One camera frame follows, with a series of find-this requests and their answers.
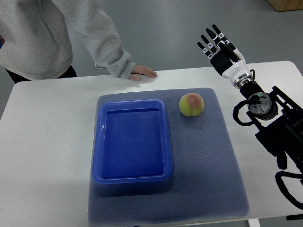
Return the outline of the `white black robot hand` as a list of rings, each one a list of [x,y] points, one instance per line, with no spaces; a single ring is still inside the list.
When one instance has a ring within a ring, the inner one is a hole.
[[[246,60],[235,45],[225,40],[224,34],[217,25],[212,24],[215,33],[209,28],[206,29],[209,37],[214,41],[212,44],[204,35],[200,35],[208,50],[200,42],[198,47],[209,58],[210,63],[223,78],[229,79],[235,87],[242,87],[245,83],[253,81],[253,73],[246,68]]]

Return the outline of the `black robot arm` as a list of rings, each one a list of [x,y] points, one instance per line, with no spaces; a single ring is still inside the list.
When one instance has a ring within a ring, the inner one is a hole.
[[[243,55],[216,25],[201,35],[197,45],[216,72],[239,89],[244,100],[233,109],[241,126],[255,125],[257,140],[276,157],[281,176],[303,177],[303,110],[278,87],[265,92],[255,81],[255,71],[246,68]]]

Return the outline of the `grey sweatshirt sleeve forearm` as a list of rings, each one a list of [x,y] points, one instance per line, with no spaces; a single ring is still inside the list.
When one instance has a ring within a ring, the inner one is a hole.
[[[53,3],[95,63],[116,78],[130,78],[136,64],[123,48],[113,21],[97,0],[54,0]]]

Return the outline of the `person's bare hand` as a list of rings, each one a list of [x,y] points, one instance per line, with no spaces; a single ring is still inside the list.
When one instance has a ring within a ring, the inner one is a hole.
[[[153,69],[149,67],[142,65],[135,65],[129,76],[129,79],[133,81],[139,81],[140,75],[147,76],[149,78],[155,78],[158,76],[157,72],[155,72]]]

